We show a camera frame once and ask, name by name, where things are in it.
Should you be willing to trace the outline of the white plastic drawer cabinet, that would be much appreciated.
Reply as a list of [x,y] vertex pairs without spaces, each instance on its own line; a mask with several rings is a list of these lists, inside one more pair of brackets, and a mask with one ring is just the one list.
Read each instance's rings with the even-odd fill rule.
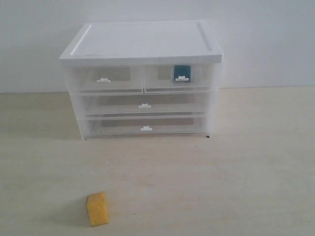
[[[173,115],[204,115],[207,133],[214,130],[223,51],[204,20],[175,20],[148,22],[87,23],[60,55],[66,84],[80,135],[87,137],[89,119],[153,117]],[[157,92],[145,91],[143,68],[148,65],[210,64],[213,66],[215,91]],[[139,66],[142,68],[142,93],[81,92],[78,84],[89,67]],[[139,94],[207,93],[208,103],[203,112],[127,113],[90,116],[85,114],[83,96],[115,96]]]

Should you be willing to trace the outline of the white bottle teal label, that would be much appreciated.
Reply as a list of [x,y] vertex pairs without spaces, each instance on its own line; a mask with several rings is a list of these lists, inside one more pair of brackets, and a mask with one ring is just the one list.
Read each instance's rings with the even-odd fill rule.
[[176,83],[196,83],[200,80],[200,70],[194,65],[175,65],[173,81]]

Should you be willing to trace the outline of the middle wide clear drawer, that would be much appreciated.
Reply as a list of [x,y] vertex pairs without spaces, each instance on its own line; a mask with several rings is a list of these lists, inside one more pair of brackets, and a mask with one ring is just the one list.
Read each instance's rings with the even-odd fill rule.
[[85,114],[90,116],[127,113],[203,112],[207,93],[83,96]]

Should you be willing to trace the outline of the bottom wide clear drawer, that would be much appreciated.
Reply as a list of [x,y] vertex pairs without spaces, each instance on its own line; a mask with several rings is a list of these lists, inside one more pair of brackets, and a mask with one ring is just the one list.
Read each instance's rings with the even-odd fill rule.
[[207,133],[204,115],[89,119],[87,137],[110,135]]

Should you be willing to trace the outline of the wide clear drawer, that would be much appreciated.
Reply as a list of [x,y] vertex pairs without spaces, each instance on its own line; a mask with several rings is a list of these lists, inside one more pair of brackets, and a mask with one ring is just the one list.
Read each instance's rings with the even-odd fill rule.
[[83,96],[85,114],[90,116],[127,113],[203,112],[207,93]]
[[89,119],[87,137],[110,135],[207,133],[204,115]]

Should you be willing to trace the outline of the yellow sponge wedge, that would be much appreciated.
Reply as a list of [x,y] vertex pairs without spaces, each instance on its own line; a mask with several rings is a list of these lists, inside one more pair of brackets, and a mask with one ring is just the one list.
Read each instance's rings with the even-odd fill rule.
[[91,227],[109,223],[106,193],[104,191],[90,194],[86,200],[86,208]]

